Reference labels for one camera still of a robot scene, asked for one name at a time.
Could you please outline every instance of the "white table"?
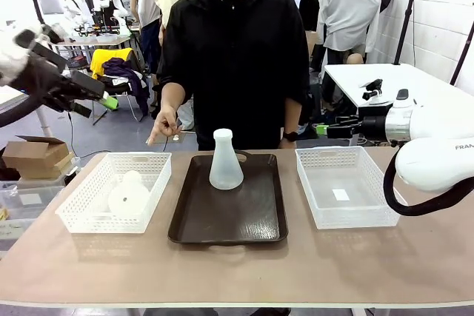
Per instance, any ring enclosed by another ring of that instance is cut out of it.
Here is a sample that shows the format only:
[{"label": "white table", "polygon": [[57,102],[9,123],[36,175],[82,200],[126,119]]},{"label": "white table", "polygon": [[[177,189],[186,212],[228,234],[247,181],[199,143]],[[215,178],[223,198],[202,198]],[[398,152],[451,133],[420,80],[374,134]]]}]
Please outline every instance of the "white table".
[{"label": "white table", "polygon": [[[27,97],[26,94],[13,89],[9,86],[0,87],[0,111],[7,110],[9,107],[17,105],[20,101],[23,101]],[[43,107],[39,107],[36,110],[41,128],[43,129],[44,136],[53,137],[51,128],[48,126],[46,118],[44,116]]]},{"label": "white table", "polygon": [[410,97],[422,105],[444,105],[454,101],[456,105],[474,103],[470,94],[409,64],[328,65],[326,71],[357,107],[367,106],[362,98],[366,92],[362,86],[376,79],[384,81],[382,95],[388,101],[394,101],[399,90],[408,89]]}]

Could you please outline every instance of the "open cardboard box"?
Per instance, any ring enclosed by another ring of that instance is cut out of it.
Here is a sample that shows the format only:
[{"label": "open cardboard box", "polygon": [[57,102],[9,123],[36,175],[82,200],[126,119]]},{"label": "open cardboard box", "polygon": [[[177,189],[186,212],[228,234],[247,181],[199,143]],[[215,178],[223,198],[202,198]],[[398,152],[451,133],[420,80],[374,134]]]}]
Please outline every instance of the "open cardboard box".
[{"label": "open cardboard box", "polygon": [[22,178],[57,178],[74,157],[67,145],[57,138],[18,137],[25,141],[8,142],[3,160],[7,167],[18,170]]}]

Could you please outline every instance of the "chair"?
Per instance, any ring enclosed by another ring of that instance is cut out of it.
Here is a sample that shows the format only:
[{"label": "chair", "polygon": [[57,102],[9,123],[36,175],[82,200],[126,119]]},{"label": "chair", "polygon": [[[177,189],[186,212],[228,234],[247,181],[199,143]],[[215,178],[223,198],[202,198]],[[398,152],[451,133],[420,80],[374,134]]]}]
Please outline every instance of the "chair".
[{"label": "chair", "polygon": [[[141,67],[140,61],[138,60],[134,50],[130,52],[127,60],[130,61],[131,67],[132,67],[133,70],[143,74],[144,70]],[[127,100],[128,100],[128,104],[130,105],[130,109],[132,110],[133,118],[137,122],[141,122],[143,120],[144,115],[140,119],[138,119],[135,115],[135,111],[133,110],[133,106],[132,106],[132,101],[130,100],[130,96],[133,97],[132,90],[130,89],[130,86],[128,85],[128,83],[123,83],[123,84],[120,84],[120,85],[117,85],[117,86],[110,86],[110,85],[105,84],[105,91],[108,92],[109,95],[114,97],[114,98],[120,98],[120,97],[126,96]],[[94,101],[93,101],[92,102],[93,126],[95,126],[107,114],[107,112],[108,112],[108,109],[106,109],[104,111],[104,113],[102,113],[97,118],[97,120],[95,120],[96,119],[96,114],[95,114]]]}]

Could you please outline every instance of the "white flask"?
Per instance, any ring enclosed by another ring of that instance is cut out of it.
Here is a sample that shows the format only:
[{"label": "white flask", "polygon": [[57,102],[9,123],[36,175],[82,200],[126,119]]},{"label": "white flask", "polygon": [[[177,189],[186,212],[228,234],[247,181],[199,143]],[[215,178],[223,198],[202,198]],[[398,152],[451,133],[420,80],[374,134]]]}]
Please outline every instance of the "white flask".
[{"label": "white flask", "polygon": [[244,173],[232,147],[232,131],[219,129],[214,132],[216,151],[210,169],[209,182],[216,189],[231,190],[242,184]]}]

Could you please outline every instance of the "hand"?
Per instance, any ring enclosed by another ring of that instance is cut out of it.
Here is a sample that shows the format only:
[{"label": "hand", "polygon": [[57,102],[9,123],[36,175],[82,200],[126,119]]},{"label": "hand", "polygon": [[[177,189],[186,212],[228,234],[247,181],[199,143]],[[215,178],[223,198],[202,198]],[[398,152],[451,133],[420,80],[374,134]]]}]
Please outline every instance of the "hand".
[{"label": "hand", "polygon": [[169,105],[161,106],[161,111],[156,117],[155,125],[147,140],[148,146],[151,146],[156,137],[161,133],[167,137],[178,135],[182,127],[176,125],[176,110]]},{"label": "hand", "polygon": [[296,142],[289,142],[286,138],[280,141],[279,149],[296,149]]}]

